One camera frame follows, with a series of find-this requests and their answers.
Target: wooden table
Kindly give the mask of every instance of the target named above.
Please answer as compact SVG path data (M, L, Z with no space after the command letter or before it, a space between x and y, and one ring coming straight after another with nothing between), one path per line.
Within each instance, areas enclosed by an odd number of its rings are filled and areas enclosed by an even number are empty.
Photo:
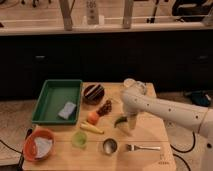
M84 83L83 89L91 83ZM124 127L114 128L114 122L122 115L120 91L121 83L102 83L105 97L98 106L81 103L78 122L75 126L45 126L55 135L55 146L46 160L31 163L24 161L24 170L97 170L97 171L173 171L175 161L170 148L162 119L143 112L138 115L135 130L126 132ZM147 84L148 95L155 97L152 84ZM97 126L105 131L103 135L86 132L88 141L85 149L72 146L71 138L79 130L79 124L86 119L89 111L97 110L106 99L112 99L112 112L99 119ZM106 138L118 142L118 150L108 156L102 152L102 143ZM160 146L160 151L138 150L127 152L125 144Z

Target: chair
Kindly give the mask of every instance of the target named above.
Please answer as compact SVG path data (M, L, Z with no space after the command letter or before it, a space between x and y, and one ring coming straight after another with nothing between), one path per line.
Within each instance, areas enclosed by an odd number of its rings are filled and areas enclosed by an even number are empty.
M202 21L205 15L213 7L213 2L209 5L204 5L207 0L176 0L172 7L172 15L180 16L186 22ZM184 7L181 5L191 4L194 6Z

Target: green pepper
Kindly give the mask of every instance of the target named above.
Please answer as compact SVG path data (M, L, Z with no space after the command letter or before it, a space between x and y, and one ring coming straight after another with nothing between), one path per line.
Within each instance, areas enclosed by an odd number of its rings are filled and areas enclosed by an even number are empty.
M127 117L126 116L121 116L119 117L115 123L114 123L114 128L116 128L117 124L122 123L122 122L127 122Z

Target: green plastic tray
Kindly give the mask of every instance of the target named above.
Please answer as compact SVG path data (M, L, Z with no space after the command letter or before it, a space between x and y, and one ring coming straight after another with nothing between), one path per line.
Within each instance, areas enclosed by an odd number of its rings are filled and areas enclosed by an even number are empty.
M32 123L75 124L78 120L81 88L81 80L46 80L33 113ZM69 119L65 120L59 117L58 113L68 101L76 104L76 109Z

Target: orange bowl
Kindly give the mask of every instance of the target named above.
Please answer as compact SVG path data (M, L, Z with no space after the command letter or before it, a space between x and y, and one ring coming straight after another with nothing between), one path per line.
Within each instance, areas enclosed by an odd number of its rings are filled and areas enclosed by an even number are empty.
M51 149L49 150L49 152L44 157L36 158L37 147L36 147L36 144L35 144L35 141L34 141L36 137L41 137L41 138L53 140L53 144L54 144L54 135L53 135L52 131L50 131L48 129L37 129L37 130L35 130L29 137L27 137L27 139L24 143L23 155L24 155L24 158L27 161L36 162L36 161L43 160L43 159L47 158L53 150L53 145L52 145Z

